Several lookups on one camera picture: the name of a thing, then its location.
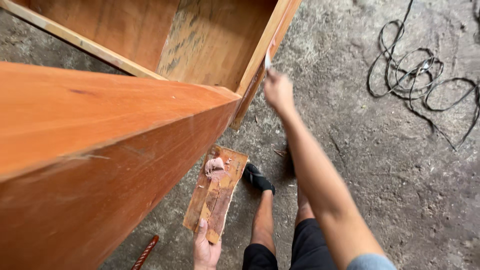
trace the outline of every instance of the plywood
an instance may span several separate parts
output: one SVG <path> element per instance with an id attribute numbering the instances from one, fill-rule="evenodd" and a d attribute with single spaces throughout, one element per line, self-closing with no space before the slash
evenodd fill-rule
<path id="1" fill-rule="evenodd" d="M 16 2 L 18 2 L 19 4 L 28 4 L 24 1 L 17 0 Z M 165 78 L 154 73 L 153 71 L 150 71 L 140 66 L 139 64 L 19 4 L 16 4 L 9 0 L 0 0 L 0 7 L 134 76 L 141 78 L 166 80 Z"/>
<path id="2" fill-rule="evenodd" d="M 204 172 L 205 163 L 212 158 L 220 157 L 225 164 L 225 173 L 218 178 L 209 179 Z M 212 243 L 218 242 L 225 228 L 225 218 L 232 201 L 232 195 L 243 169 L 247 164 L 248 156 L 225 147 L 213 145 L 207 152 L 198 174 L 197 185 L 192 194 L 187 212 L 183 218 L 183 226 L 198 231 L 200 218 L 208 222 L 206 238 Z"/>
<path id="3" fill-rule="evenodd" d="M 250 60 L 241 83 L 236 93 L 243 96 L 239 110 L 236 113 L 235 120 L 230 125 L 231 128 L 238 130 L 241 121 L 247 112 L 257 88 L 265 75 L 264 58 L 268 48 L 270 48 L 270 57 L 273 57 L 282 41 L 288 26 L 300 5 L 301 0 L 279 0 L 275 10 L 268 21 L 268 25 L 262 34 L 255 52 Z"/>
<path id="4" fill-rule="evenodd" d="M 222 134 L 240 98 L 6 62 L 0 80 L 5 269 L 96 269 Z"/>
<path id="5" fill-rule="evenodd" d="M 40 15 L 154 71 L 180 0 L 30 0 Z"/>
<path id="6" fill-rule="evenodd" d="M 157 73 L 172 81 L 235 91 L 275 4 L 274 0 L 182 0 Z"/>

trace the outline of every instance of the concrete floor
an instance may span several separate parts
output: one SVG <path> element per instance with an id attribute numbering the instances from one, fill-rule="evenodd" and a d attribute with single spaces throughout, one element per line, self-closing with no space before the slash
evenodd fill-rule
<path id="1" fill-rule="evenodd" d="M 379 53 L 378 33 L 386 22 L 402 19 L 406 7 L 404 0 L 304 0 L 273 63 L 291 77 L 302 118 L 399 269 L 480 269 L 479 126 L 461 150 L 453 152 L 404 102 L 393 96 L 373 98 L 366 90 L 368 68 Z M 478 80 L 480 25 L 474 20 L 472 1 L 415 1 L 397 52 L 403 55 L 417 47 L 429 47 L 445 61 L 444 78 Z M 1 11 L 3 59 L 121 73 Z M 374 85 L 381 83 L 377 73 Z M 433 101 L 447 104 L 465 89 L 447 85 Z M 472 119 L 473 96 L 449 112 L 429 115 L 457 141 Z M 286 137 L 262 89 L 240 130 L 228 129 L 218 143 L 249 154 L 276 186 L 274 239 L 279 267 L 288 269 L 297 210 L 296 187 L 290 185 L 295 180 L 285 174 L 287 162 L 273 151 L 285 147 Z M 143 269 L 191 269 L 192 233 L 181 223 L 199 162 L 100 269 L 130 268 L 154 234 L 160 241 Z M 258 199 L 258 192 L 243 182 L 238 185 L 219 269 L 241 268 Z"/>

